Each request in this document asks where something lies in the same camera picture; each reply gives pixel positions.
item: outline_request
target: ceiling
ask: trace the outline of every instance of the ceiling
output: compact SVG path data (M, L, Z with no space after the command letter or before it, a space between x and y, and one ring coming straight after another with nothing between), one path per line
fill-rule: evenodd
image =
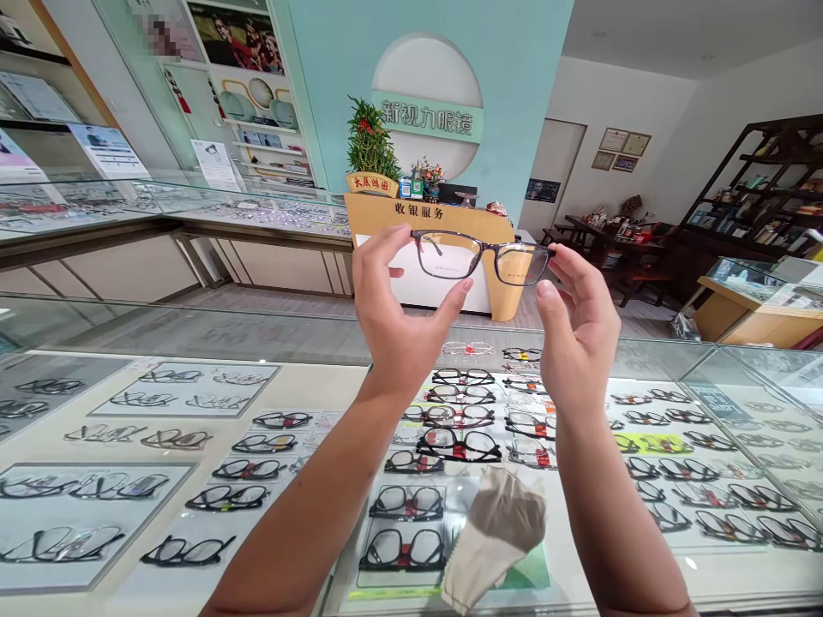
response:
M575 0L563 55L703 79L817 37L823 0Z

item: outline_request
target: mint green wall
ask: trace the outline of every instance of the mint green wall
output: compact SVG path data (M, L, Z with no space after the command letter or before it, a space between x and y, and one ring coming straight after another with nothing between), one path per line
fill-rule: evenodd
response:
M197 157L189 141L193 135L160 70L159 58L147 48L146 37L132 15L128 1L93 0L93 4L180 165L193 169L197 166Z
M371 99L383 52L404 34L431 33L462 52L483 95L483 140L455 182L477 186L478 202L500 201L518 220L574 0L284 1L329 190L346 190L351 117L346 96ZM426 97L424 71L409 75L419 82L421 97ZM436 153L429 159L436 160Z
M312 122L311 101L306 91L306 81L303 78L303 64L297 50L294 29L291 27L289 0L268 0L268 12L274 18L274 25L277 28L277 42L280 54L285 59L286 77L291 86L291 100L297 111L300 134L311 161L311 173L315 177L315 185L326 189L328 180L323 165L323 153L320 142L317 140L315 125Z

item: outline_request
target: beige face mask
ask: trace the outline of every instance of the beige face mask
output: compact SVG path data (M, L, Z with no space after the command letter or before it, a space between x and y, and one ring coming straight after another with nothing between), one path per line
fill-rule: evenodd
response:
M442 598L467 614L508 569L543 541L546 505L511 472L486 467L466 526L446 564Z

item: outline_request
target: dark gray eyeglass frame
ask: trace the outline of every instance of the dark gray eyeglass frame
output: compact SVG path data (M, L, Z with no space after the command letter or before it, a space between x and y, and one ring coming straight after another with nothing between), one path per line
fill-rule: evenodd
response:
M426 270L425 266L423 265L423 255L422 255L422 246L421 246L421 244L422 244L422 241L423 241L423 236L425 236L426 234L432 234L432 233L449 235L449 236L464 237L467 240L471 240L472 242L476 243L480 247L480 250L474 256L474 259L472 260L472 263L469 265L468 272L466 274L464 274L463 276L448 277L448 276L441 276L440 274L432 274L431 272ZM505 285L512 285L513 287L528 287L529 285L534 285L535 283L537 283L540 280L540 277L546 271L546 266L549 265L549 260L552 257L555 256L555 251L553 251L551 249L548 249L543 244L533 244L533 243L488 244L488 243L482 242L480 240L477 240L477 238L475 238L475 237L469 236L467 234L461 234L457 231L414 230L411 233L411 237L414 238L414 243L418 247L418 261L420 262L420 268L426 274L428 274L429 276L433 276L436 279L449 279L449 280L468 279L472 275L472 273L477 269L478 264L480 263L480 259L483 257L483 253L485 253L487 250L492 250L492 251L495 252L495 274L497 275L497 279L501 283L504 283ZM440 256L442 256L442 251L440 250L440 247L437 246L437 244L435 244L435 243L431 243L431 245L434 246L437 253L440 254ZM540 268L540 274L535 276L534 280L531 283L524 283L522 285L518 285L517 283L510 283L509 281L503 280L503 277L500 275L500 268L497 266L497 261L501 257L501 251L504 251L503 254L505 254L506 247L512 247L512 250L515 250L514 247L522 247L522 246L534 247L535 248L535 253L533 255L538 255L538 251L545 251L546 261L543 264L543 267Z

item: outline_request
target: glass showcase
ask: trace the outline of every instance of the glass showcase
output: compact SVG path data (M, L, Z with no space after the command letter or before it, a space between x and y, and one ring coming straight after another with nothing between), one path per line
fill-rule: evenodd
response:
M772 273L777 267L777 263L721 257L706 276L758 304L823 310L823 287L789 283Z
M197 614L370 362L354 319L8 294L0 307L0 607L90 591L111 614L172 599ZM447 610L443 569L487 464L542 492L549 523L478 610L594 610L542 348L539 332L452 328L318 614ZM819 602L821 371L823 354L620 341L604 421L698 610Z
M244 178L244 192L233 192L210 188L197 172L153 177L0 185L0 241L157 216L351 236L342 201L327 191L296 193Z

